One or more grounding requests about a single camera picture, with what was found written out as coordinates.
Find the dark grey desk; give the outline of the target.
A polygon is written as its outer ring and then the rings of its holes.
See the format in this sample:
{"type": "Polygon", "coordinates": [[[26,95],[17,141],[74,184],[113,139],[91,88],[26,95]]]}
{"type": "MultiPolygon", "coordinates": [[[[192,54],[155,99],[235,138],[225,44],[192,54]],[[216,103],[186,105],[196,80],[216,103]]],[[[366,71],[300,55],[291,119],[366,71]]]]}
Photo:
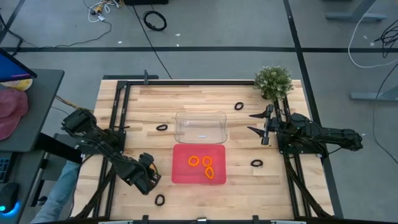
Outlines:
{"type": "Polygon", "coordinates": [[[62,82],[63,70],[34,69],[37,77],[26,91],[29,110],[16,130],[0,141],[0,152],[29,152],[41,133],[55,95],[62,82]]]}

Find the clear plastic bin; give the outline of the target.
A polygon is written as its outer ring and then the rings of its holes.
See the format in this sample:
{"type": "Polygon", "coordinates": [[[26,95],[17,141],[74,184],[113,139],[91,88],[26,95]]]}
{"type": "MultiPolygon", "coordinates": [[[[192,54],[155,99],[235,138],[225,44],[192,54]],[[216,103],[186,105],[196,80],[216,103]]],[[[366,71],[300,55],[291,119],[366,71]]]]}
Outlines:
{"type": "Polygon", "coordinates": [[[223,111],[188,113],[175,116],[175,140],[182,144],[221,144],[228,138],[227,117],[223,111]]]}

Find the pink cap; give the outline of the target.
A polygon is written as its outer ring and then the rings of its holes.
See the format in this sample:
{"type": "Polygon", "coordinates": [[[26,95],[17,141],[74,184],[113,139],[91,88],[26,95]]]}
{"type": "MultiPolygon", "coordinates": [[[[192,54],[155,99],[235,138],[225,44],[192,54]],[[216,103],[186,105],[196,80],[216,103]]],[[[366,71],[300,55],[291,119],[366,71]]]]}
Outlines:
{"type": "Polygon", "coordinates": [[[28,98],[24,91],[13,88],[0,90],[0,141],[16,130],[28,109],[28,98]]]}

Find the artificial potted green plant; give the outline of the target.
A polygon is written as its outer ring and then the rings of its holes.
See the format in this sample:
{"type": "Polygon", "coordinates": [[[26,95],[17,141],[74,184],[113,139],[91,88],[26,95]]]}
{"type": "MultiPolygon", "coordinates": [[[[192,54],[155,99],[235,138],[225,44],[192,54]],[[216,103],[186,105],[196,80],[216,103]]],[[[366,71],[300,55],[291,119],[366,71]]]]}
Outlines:
{"type": "Polygon", "coordinates": [[[254,89],[267,100],[284,98],[292,91],[291,72],[287,67],[265,66],[254,74],[254,89]]]}

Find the grey desk foot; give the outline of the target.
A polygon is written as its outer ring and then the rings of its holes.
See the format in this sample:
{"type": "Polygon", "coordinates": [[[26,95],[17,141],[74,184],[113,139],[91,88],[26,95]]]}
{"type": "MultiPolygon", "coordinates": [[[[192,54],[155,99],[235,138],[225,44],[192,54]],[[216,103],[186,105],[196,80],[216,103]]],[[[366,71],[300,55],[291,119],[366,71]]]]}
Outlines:
{"type": "Polygon", "coordinates": [[[351,92],[352,100],[392,101],[398,102],[398,85],[384,92],[351,92]]]}
{"type": "Polygon", "coordinates": [[[362,0],[356,9],[351,12],[329,12],[325,18],[328,20],[345,22],[381,22],[387,19],[384,14],[370,13],[376,0],[362,0]]]}

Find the computer monitor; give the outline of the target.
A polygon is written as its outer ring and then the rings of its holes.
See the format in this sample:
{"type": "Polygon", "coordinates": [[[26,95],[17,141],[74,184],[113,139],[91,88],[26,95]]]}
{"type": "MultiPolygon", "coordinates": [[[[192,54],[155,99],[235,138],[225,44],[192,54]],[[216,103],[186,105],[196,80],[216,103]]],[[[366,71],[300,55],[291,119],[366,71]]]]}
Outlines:
{"type": "Polygon", "coordinates": [[[0,48],[0,82],[37,78],[37,74],[0,48]]]}

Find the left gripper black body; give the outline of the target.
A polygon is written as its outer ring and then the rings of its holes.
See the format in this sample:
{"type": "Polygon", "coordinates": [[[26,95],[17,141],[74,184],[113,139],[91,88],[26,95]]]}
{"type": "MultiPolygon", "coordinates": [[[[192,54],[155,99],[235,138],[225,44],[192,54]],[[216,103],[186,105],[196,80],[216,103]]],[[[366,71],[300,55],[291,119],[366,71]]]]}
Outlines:
{"type": "Polygon", "coordinates": [[[149,166],[134,165],[133,170],[125,178],[125,182],[129,185],[138,184],[141,181],[146,185],[155,185],[155,170],[149,166]]]}

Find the black aluminium rig frame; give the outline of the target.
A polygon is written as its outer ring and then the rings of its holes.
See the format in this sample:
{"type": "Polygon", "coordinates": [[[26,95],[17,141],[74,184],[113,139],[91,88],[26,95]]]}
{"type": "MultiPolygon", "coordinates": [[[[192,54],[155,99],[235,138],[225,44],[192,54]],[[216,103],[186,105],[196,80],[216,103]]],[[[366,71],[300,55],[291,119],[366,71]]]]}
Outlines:
{"type": "Polygon", "coordinates": [[[126,128],[125,154],[153,155],[162,178],[149,194],[120,179],[111,181],[98,211],[110,220],[193,223],[209,221],[263,221],[314,215],[300,191],[287,178],[283,155],[274,136],[263,146],[248,126],[261,128],[262,120],[249,117],[263,111],[267,101],[252,88],[250,80],[143,80],[126,88],[123,78],[104,78],[94,114],[102,128],[126,128]],[[244,108],[234,105],[243,102],[244,108]],[[175,115],[223,111],[227,117],[226,182],[221,185],[175,184],[172,182],[173,148],[176,143],[175,115]],[[168,129],[156,127],[167,124],[168,129]],[[262,167],[252,167],[260,159],[262,167]],[[158,194],[165,197],[156,206],[158,194]]]}

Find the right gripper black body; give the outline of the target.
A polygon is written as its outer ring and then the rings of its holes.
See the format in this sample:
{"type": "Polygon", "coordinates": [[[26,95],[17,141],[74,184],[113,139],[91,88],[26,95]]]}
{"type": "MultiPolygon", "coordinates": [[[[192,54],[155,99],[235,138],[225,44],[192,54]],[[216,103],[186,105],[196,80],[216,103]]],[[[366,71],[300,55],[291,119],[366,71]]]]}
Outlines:
{"type": "Polygon", "coordinates": [[[271,115],[272,115],[273,110],[274,110],[274,105],[272,105],[272,104],[267,105],[266,110],[268,110],[268,117],[265,118],[266,119],[266,122],[264,124],[265,135],[262,138],[262,145],[268,145],[269,144],[269,133],[271,132],[269,130],[269,124],[270,124],[270,120],[273,118],[273,117],[271,117],[271,115]]]}

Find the yellow cap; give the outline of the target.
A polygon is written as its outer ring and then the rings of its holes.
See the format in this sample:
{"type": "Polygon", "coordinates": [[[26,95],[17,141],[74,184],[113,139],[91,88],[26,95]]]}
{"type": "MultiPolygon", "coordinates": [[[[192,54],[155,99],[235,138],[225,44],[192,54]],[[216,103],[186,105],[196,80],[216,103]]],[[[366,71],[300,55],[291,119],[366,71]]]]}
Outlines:
{"type": "Polygon", "coordinates": [[[9,82],[0,82],[0,85],[7,87],[7,88],[13,88],[17,89],[19,91],[26,91],[28,90],[33,84],[33,79],[25,79],[25,80],[14,80],[14,81],[9,81],[9,82]]]}

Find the black mouse with blue light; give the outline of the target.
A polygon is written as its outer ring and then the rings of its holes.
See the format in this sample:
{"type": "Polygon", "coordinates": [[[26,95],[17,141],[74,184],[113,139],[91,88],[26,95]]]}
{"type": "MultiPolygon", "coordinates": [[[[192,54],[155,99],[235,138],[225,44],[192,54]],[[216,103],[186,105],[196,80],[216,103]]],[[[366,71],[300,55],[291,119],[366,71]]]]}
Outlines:
{"type": "Polygon", "coordinates": [[[7,214],[13,211],[17,205],[19,184],[15,182],[7,183],[0,190],[0,213],[7,214]]]}

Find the person's leg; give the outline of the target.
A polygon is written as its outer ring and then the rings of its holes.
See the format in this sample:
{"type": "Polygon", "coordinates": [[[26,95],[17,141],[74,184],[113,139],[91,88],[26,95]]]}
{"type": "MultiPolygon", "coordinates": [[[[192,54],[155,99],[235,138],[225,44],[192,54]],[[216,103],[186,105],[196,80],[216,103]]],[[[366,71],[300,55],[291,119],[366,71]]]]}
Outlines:
{"type": "Polygon", "coordinates": [[[47,196],[47,201],[30,224],[55,222],[60,218],[64,206],[76,187],[79,170],[79,164],[66,162],[60,177],[47,196]]]}

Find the pink translucent plastic bin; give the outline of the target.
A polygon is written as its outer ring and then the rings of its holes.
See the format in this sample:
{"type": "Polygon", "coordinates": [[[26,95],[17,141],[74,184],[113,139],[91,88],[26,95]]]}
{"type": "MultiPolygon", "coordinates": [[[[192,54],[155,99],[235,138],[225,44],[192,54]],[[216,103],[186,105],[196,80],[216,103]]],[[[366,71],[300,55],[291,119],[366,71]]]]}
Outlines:
{"type": "Polygon", "coordinates": [[[226,182],[226,153],[221,144],[176,144],[173,148],[172,182],[175,184],[207,184],[221,185],[226,182]],[[197,166],[188,165],[190,156],[197,156],[200,162],[197,166]],[[212,158],[212,168],[215,176],[208,179],[206,167],[202,164],[205,156],[212,158]]]}

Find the black keyboard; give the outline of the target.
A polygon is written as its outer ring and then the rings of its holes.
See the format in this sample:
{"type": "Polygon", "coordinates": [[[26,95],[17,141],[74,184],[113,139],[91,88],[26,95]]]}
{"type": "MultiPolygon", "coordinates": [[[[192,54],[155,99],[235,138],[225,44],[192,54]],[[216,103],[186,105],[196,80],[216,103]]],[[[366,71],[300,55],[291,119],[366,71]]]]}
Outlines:
{"type": "Polygon", "coordinates": [[[13,153],[0,152],[0,184],[6,183],[11,171],[13,153]]]}

